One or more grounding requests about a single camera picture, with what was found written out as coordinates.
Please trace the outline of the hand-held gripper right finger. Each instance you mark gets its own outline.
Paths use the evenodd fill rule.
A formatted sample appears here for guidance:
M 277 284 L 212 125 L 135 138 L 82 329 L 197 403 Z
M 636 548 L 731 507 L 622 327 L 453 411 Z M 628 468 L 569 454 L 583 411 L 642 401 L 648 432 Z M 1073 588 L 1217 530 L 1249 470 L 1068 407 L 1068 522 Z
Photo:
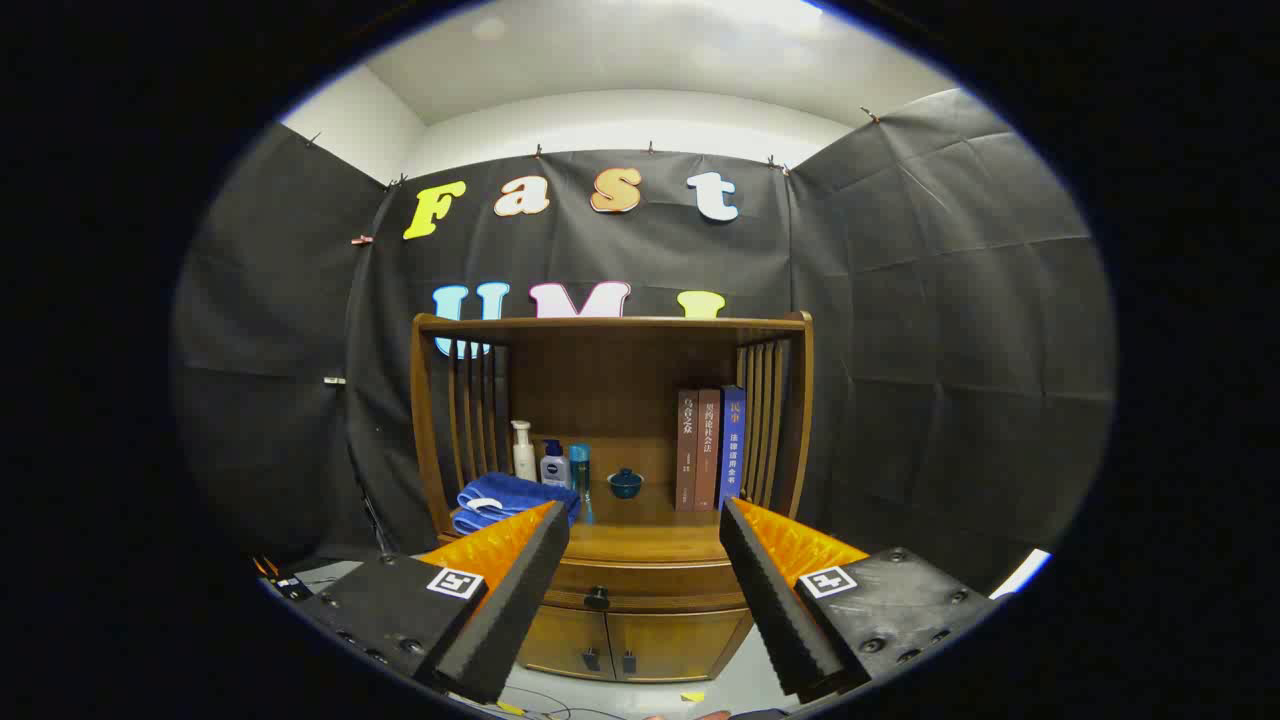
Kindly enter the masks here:
M 913 550 L 868 553 L 741 498 L 724 502 L 719 542 L 782 691 L 803 702 L 915 667 L 997 606 Z

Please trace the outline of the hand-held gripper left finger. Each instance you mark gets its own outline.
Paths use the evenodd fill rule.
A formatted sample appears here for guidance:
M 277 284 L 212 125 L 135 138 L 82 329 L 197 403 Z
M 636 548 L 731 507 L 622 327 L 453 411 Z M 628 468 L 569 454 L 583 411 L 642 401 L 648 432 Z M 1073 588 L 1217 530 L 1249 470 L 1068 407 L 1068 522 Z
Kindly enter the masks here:
M 421 559 L 389 553 L 291 603 L 323 635 L 434 691 L 499 700 L 570 541 L 540 503 Z

